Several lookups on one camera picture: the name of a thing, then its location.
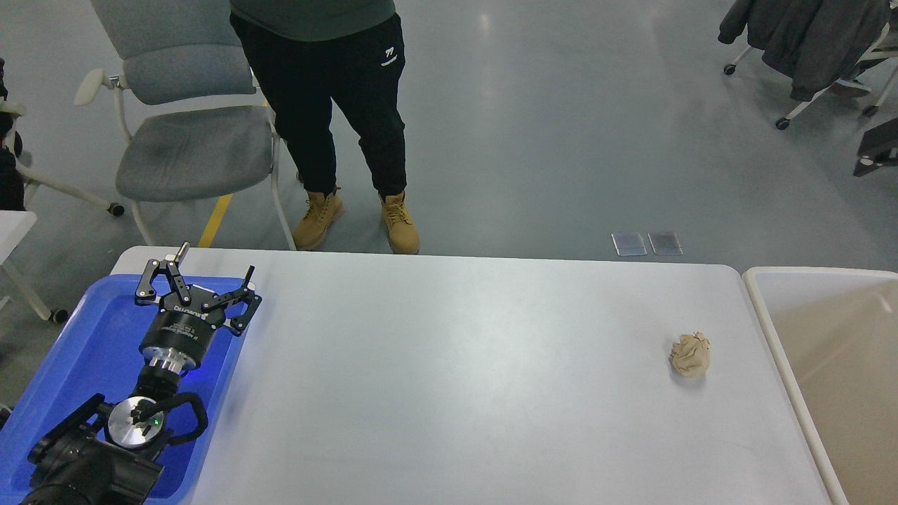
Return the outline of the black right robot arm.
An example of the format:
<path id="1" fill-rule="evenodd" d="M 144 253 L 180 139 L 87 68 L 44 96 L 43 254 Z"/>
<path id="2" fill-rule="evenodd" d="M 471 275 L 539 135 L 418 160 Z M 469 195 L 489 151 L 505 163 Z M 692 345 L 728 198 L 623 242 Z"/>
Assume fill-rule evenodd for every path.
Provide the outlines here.
<path id="1" fill-rule="evenodd" d="M 890 119 L 866 131 L 859 148 L 853 170 L 855 177 L 869 175 L 874 170 L 897 166 L 897 122 Z"/>

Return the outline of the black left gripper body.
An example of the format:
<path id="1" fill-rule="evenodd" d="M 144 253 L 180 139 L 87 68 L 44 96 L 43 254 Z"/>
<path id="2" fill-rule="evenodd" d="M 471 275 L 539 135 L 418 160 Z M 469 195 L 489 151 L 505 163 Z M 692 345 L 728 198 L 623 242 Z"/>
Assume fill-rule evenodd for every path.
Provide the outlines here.
<path id="1" fill-rule="evenodd" d="M 217 329 L 225 322 L 225 308 L 212 307 L 216 294 L 202 285 L 189 288 L 190 304 L 176 294 L 166 295 L 139 345 L 147 365 L 173 362 L 177 368 L 199 368 Z"/>

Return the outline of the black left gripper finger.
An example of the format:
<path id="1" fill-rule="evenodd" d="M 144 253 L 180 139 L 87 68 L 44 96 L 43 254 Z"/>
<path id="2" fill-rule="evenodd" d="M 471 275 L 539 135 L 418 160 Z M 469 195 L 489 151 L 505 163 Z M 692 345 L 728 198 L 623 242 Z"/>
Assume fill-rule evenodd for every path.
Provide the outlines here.
<path id="1" fill-rule="evenodd" d="M 210 302 L 202 303 L 202 313 L 208 314 L 206 322 L 212 329 L 224 328 L 233 336 L 243 335 L 262 303 L 262 297 L 250 285 L 254 272 L 255 266 L 250 265 L 240 287 L 224 294 L 214 293 Z M 228 316 L 227 310 L 237 306 L 243 307 L 243 313 Z"/>
<path id="2" fill-rule="evenodd" d="M 150 259 L 145 265 L 145 269 L 141 274 L 138 287 L 135 289 L 135 303 L 138 306 L 158 306 L 161 307 L 166 303 L 166 298 L 174 295 L 175 299 L 182 305 L 188 307 L 192 303 L 192 295 L 190 295 L 189 286 L 184 281 L 180 265 L 186 258 L 190 249 L 190 243 L 184 242 L 174 256 L 167 260 Z M 169 291 L 161 293 L 154 287 L 155 279 L 158 277 L 166 278 Z"/>

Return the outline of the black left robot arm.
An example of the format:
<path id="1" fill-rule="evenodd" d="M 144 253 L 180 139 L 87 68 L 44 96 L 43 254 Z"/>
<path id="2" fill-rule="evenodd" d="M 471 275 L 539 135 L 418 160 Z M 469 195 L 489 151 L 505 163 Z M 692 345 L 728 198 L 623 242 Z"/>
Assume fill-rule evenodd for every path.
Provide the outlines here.
<path id="1" fill-rule="evenodd" d="M 81 298 L 3 435 L 6 501 L 176 504 L 195 485 L 262 298 L 254 267 L 187 277 L 188 252 Z"/>

